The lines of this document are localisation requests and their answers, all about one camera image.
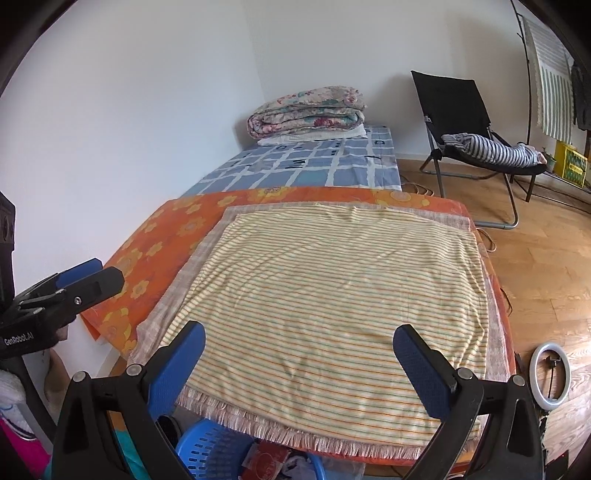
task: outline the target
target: blue plastic basket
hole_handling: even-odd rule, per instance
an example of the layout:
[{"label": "blue plastic basket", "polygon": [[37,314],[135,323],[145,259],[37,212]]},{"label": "blue plastic basket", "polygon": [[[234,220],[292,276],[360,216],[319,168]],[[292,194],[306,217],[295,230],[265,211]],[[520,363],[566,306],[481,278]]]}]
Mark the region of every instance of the blue plastic basket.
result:
[{"label": "blue plastic basket", "polygon": [[[185,432],[178,441],[177,454],[191,474],[204,480],[237,480],[242,462],[254,438],[201,420]],[[316,471],[316,480],[326,480],[322,461],[307,454]]]}]

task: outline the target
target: chair seat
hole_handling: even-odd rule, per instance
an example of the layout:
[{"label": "chair seat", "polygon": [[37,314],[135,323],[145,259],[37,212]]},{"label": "chair seat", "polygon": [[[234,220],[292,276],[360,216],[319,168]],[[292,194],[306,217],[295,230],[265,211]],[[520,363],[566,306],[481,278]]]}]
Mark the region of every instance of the chair seat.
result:
[{"label": "chair seat", "polygon": [[459,151],[456,147],[446,146],[443,149],[434,150],[434,152],[440,152],[442,157],[452,158],[454,160],[467,163],[468,165],[472,165],[473,167],[484,168],[485,170],[496,171],[498,173],[506,173],[507,175],[532,176],[539,175],[546,171],[546,164],[544,163],[538,163],[532,167],[519,168],[483,162],[466,155],[464,152]]}]

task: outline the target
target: blue plaid bedsheet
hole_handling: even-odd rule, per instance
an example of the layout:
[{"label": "blue plaid bedsheet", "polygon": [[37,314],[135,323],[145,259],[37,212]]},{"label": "blue plaid bedsheet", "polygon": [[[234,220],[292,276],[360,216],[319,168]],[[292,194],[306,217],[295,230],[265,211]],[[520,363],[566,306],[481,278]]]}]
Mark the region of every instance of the blue plaid bedsheet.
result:
[{"label": "blue plaid bedsheet", "polygon": [[368,125],[367,138],[253,145],[183,196],[268,187],[361,187],[402,190],[390,129]]}]

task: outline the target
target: screw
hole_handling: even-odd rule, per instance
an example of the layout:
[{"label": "screw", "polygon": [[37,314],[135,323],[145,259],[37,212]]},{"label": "screw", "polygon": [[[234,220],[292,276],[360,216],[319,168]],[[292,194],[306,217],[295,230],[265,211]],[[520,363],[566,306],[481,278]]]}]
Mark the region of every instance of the screw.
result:
[{"label": "screw", "polygon": [[518,387],[523,387],[525,385],[525,379],[521,375],[516,375],[513,377],[513,383]]},{"label": "screw", "polygon": [[82,370],[79,372],[76,372],[74,374],[74,376],[72,377],[72,380],[74,382],[81,382],[86,378],[86,372],[83,372]]},{"label": "screw", "polygon": [[470,380],[474,376],[474,374],[472,373],[472,370],[470,370],[469,368],[460,367],[457,369],[457,376],[463,380]]},{"label": "screw", "polygon": [[139,375],[142,371],[142,366],[140,364],[133,364],[127,367],[125,371],[130,377],[135,377],[136,375]]}]

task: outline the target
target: blanket fringe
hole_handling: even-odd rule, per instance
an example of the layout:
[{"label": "blanket fringe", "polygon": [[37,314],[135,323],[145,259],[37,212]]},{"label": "blanket fringe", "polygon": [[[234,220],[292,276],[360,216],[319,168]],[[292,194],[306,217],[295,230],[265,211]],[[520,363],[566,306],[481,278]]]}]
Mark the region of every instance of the blanket fringe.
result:
[{"label": "blanket fringe", "polygon": [[[302,432],[259,415],[248,413],[241,408],[199,392],[189,385],[183,387],[177,402],[182,407],[237,432],[298,450],[367,459],[416,460],[424,449],[424,446],[356,442],[355,440],[341,440]],[[468,439],[462,451],[474,451],[477,444],[478,438]]]}]

